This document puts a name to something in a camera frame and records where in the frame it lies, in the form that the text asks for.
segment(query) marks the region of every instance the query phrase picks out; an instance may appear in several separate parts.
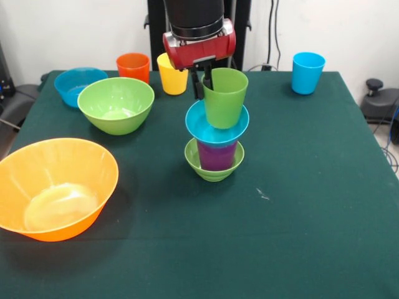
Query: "small green bowl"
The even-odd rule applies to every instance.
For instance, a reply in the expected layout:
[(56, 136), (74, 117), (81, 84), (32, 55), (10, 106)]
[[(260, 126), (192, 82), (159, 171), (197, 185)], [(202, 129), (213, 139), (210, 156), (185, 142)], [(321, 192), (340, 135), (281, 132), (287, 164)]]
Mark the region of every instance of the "small green bowl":
[(111, 135), (135, 131), (147, 118), (154, 102), (149, 84), (134, 78), (108, 78), (87, 86), (77, 104), (98, 129)]
[(244, 159), (244, 148), (240, 142), (237, 142), (236, 152), (234, 154), (233, 166), (222, 171), (209, 171), (201, 169), (200, 157), (198, 156), (197, 140), (191, 139), (185, 148), (185, 157), (195, 172), (208, 182), (219, 182), (228, 177), (241, 164)]

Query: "green tablecloth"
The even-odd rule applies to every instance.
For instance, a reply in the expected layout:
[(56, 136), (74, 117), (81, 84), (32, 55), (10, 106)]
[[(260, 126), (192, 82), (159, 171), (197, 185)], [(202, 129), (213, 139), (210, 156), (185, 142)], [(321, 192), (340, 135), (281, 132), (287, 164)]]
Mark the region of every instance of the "green tablecloth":
[(398, 180), (337, 72), (307, 97), (288, 72), (248, 74), (246, 156), (220, 183), (183, 155), (190, 83), (169, 97), (151, 73), (145, 124), (110, 136), (62, 103), (57, 74), (13, 150), (90, 139), (113, 153), (120, 179), (72, 240), (2, 230), (1, 298), (399, 298)]

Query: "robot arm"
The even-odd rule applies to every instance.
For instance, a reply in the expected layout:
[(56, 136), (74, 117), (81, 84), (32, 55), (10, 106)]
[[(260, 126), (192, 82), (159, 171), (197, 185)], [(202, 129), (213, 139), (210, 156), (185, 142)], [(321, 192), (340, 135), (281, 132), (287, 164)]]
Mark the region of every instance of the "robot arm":
[(204, 68), (203, 82), (213, 89), (212, 62), (234, 53), (234, 26), (224, 18), (223, 0), (164, 0), (164, 3), (171, 31), (164, 33), (163, 44), (170, 62), (177, 70), (190, 70), (195, 98), (203, 98), (197, 68)]

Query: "purple cup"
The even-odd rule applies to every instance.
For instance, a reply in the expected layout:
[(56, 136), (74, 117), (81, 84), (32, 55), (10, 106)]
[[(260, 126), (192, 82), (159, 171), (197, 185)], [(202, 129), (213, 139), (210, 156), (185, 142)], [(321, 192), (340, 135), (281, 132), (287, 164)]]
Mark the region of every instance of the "purple cup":
[(234, 162), (237, 141), (231, 145), (214, 147), (197, 140), (199, 161), (201, 168), (210, 171), (229, 169)]

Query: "blue cup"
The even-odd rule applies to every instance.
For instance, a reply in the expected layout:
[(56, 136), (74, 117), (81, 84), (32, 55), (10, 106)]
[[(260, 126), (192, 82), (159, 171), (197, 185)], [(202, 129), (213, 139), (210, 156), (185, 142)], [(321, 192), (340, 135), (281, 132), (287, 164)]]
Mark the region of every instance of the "blue cup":
[(325, 65), (319, 54), (302, 52), (294, 56), (292, 66), (292, 90), (300, 95), (310, 95), (316, 89)]
[(248, 124), (249, 113), (244, 105), (238, 122), (230, 129), (217, 129), (208, 123), (203, 100), (192, 104), (186, 114), (186, 127), (189, 133), (198, 141), (213, 147), (225, 147), (234, 144), (247, 130)]
[(78, 108), (77, 98), (82, 90), (96, 81), (108, 78), (107, 73), (93, 67), (80, 67), (63, 72), (55, 78), (54, 87), (68, 106)]

